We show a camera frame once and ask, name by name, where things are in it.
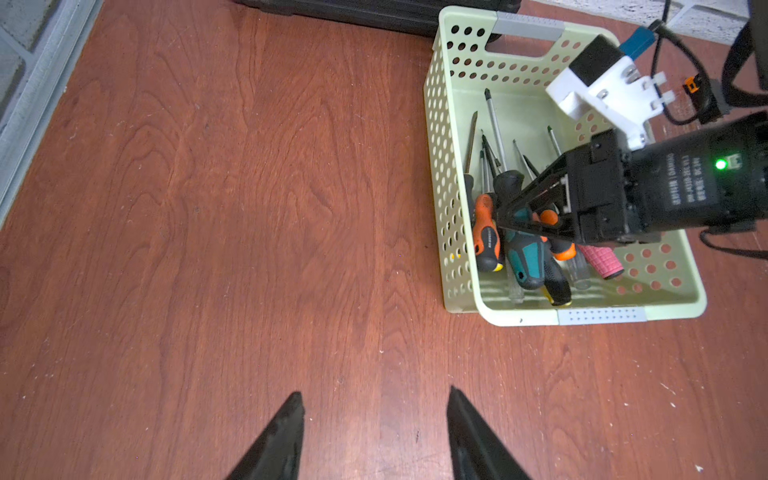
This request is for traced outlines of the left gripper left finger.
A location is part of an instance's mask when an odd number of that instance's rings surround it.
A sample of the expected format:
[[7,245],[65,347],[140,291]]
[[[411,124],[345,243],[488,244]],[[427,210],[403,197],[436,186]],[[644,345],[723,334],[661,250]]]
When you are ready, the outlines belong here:
[[226,479],[296,480],[304,416],[302,394],[292,392]]

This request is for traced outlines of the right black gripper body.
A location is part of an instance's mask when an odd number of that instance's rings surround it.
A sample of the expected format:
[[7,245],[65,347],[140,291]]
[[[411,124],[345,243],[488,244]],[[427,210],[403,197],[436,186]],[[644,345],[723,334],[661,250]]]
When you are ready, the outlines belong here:
[[580,245],[656,243],[641,215],[639,185],[630,173],[626,136],[611,129],[563,153],[517,194],[502,194],[505,229]]

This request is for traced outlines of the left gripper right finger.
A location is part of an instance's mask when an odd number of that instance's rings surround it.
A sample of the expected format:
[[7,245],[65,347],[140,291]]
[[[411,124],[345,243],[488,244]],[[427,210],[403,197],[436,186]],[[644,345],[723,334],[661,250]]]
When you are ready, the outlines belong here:
[[455,479],[530,479],[466,395],[455,386],[450,389],[446,414]]

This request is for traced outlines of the orange black curved screwdriver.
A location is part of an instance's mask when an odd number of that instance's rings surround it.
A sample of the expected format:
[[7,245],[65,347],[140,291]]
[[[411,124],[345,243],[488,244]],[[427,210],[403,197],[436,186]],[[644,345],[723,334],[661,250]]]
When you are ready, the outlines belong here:
[[[513,147],[523,161],[530,178],[536,180],[539,172],[535,166],[528,157],[523,154],[516,141],[513,141]],[[555,204],[550,203],[546,207],[539,208],[536,211],[535,218],[541,223],[555,225],[559,221],[558,208]],[[576,247],[571,241],[548,237],[548,242],[554,258],[559,261],[568,261],[577,255]]]

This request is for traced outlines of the clear handled screwdriver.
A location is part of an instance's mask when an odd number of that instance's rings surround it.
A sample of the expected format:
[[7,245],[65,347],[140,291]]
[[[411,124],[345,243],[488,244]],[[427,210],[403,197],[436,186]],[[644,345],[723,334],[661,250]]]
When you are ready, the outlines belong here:
[[571,245],[567,254],[560,254],[558,260],[566,266],[567,278],[573,288],[587,290],[591,286],[590,267],[575,244]]

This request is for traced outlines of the green black large screwdriver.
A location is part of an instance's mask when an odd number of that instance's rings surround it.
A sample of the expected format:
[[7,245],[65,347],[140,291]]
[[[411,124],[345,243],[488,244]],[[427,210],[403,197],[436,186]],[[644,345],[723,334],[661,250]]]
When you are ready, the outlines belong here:
[[[524,180],[524,175],[508,167],[501,129],[489,88],[484,90],[490,122],[498,146],[498,155],[494,160],[494,189],[501,208],[515,199]],[[512,267],[514,278],[524,290],[535,290],[544,286],[544,250],[539,237],[526,232],[502,228],[504,248]]]

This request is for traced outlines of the black yellow dotted screwdriver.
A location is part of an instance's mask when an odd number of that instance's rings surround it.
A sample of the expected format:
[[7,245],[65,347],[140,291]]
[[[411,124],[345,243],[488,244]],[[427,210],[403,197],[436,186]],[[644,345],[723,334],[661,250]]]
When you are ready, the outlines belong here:
[[[494,160],[496,158],[496,155],[494,154],[490,146],[490,143],[484,134],[481,135],[481,142],[482,142],[482,150],[485,152],[485,158],[488,162],[489,169],[493,177],[493,188],[494,188],[495,171],[493,167],[494,167]],[[497,208],[501,208],[495,189],[494,189],[494,193],[496,195],[496,206]],[[503,238],[502,244],[504,248],[504,233],[502,228],[501,228],[501,235]],[[545,282],[544,282],[544,286],[541,288],[544,288],[544,293],[546,294],[548,300],[553,306],[555,307],[567,306],[570,304],[572,299],[570,285],[567,279],[565,278],[561,267],[556,262],[555,258],[551,253],[548,240],[540,236],[535,236],[535,237],[539,237],[541,239],[543,243],[543,250],[544,250]],[[504,248],[504,254],[505,254],[505,259],[507,263],[509,263],[509,260],[507,259],[507,256],[505,253],[505,248]]]

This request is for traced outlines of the pink handled screwdriver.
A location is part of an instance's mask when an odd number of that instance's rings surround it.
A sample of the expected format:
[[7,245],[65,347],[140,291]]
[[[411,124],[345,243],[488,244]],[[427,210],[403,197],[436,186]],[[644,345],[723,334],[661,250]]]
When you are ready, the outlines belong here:
[[623,274],[623,264],[612,248],[589,245],[578,245],[577,248],[602,279],[610,280]]

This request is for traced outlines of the black yellow striped screwdriver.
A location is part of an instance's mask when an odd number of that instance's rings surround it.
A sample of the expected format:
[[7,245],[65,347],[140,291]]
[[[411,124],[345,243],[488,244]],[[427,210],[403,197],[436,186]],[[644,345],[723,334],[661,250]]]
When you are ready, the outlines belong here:
[[466,152],[464,155],[464,162],[463,162],[463,178],[464,178],[465,190],[467,193],[466,203],[469,210],[469,218],[471,223],[475,222],[475,201],[473,200],[474,177],[471,175],[471,165],[472,165],[472,159],[473,159],[474,139],[476,135],[477,120],[478,120],[478,112],[475,111],[472,114],[472,117],[470,120],[469,138],[468,138],[467,148],[466,148]]

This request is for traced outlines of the clear small screwdriver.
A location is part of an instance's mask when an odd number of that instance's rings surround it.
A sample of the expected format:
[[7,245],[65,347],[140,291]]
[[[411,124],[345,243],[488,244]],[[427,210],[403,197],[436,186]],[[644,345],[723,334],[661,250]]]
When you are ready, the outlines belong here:
[[525,293],[516,280],[513,267],[509,263],[506,263],[504,271],[507,276],[506,285],[509,300],[515,305],[522,304],[525,299]]

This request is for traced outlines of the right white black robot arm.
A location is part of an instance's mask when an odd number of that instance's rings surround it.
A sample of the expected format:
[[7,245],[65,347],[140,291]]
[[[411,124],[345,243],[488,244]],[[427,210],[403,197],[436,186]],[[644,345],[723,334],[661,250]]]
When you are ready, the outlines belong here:
[[718,103],[749,115],[667,141],[650,143],[645,123],[674,98],[663,76],[638,76],[640,48],[592,40],[555,78],[548,95],[573,119],[595,111],[608,130],[560,155],[521,191],[500,195],[504,229],[581,245],[655,242],[663,232],[699,228],[700,238],[750,231],[767,216],[767,95],[734,83],[748,60],[767,75],[767,7],[750,17],[732,44],[713,88],[703,65],[694,90],[702,110]]

